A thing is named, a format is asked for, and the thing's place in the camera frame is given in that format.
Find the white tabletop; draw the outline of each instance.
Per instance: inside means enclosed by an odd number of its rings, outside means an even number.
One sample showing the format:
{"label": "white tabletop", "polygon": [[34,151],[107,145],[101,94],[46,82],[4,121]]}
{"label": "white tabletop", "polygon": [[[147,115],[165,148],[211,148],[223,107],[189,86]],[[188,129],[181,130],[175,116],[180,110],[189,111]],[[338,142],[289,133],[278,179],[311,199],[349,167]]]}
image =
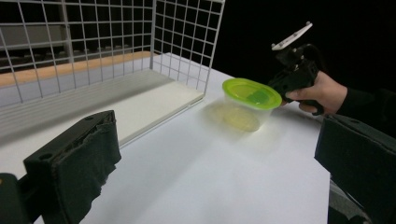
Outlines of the white tabletop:
{"label": "white tabletop", "polygon": [[327,223],[320,122],[292,103],[238,131],[213,114],[227,78],[212,70],[201,103],[125,145],[81,223]]}

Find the human hand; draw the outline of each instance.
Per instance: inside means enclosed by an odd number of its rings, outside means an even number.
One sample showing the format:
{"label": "human hand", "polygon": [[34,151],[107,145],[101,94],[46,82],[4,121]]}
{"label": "human hand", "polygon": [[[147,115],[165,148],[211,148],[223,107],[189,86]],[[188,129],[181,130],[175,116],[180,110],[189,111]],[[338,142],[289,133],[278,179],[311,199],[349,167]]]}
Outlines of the human hand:
{"label": "human hand", "polygon": [[[315,100],[323,106],[324,114],[335,114],[347,96],[347,87],[337,83],[327,74],[319,71],[312,87],[286,93],[286,97],[294,101]],[[299,107],[309,113],[316,113],[312,105],[301,102]]]}

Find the green plastic bowl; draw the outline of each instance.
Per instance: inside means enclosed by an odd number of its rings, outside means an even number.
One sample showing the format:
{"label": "green plastic bowl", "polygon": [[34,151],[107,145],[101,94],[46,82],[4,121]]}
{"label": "green plastic bowl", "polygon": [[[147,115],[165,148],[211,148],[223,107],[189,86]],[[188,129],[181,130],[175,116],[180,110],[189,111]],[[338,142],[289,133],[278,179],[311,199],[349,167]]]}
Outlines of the green plastic bowl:
{"label": "green plastic bowl", "polygon": [[231,78],[222,84],[224,93],[237,103],[258,110],[270,110],[281,105],[282,97],[269,86],[246,78]]}

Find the metal wire mesh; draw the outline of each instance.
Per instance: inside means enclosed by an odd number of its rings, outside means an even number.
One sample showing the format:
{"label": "metal wire mesh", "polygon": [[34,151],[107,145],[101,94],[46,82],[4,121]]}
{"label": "metal wire mesh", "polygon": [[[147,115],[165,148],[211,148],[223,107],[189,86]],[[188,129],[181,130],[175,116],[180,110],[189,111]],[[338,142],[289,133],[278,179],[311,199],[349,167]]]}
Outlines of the metal wire mesh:
{"label": "metal wire mesh", "polygon": [[145,69],[205,91],[224,3],[2,0],[0,106]]}

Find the black sleeve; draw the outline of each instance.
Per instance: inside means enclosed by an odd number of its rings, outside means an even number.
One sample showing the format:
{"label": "black sleeve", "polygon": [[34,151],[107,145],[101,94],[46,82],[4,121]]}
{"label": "black sleeve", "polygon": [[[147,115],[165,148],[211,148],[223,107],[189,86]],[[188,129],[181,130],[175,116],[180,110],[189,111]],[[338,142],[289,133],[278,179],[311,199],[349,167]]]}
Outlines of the black sleeve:
{"label": "black sleeve", "polygon": [[396,93],[379,89],[374,92],[348,88],[337,114],[357,119],[379,131],[396,137]]}

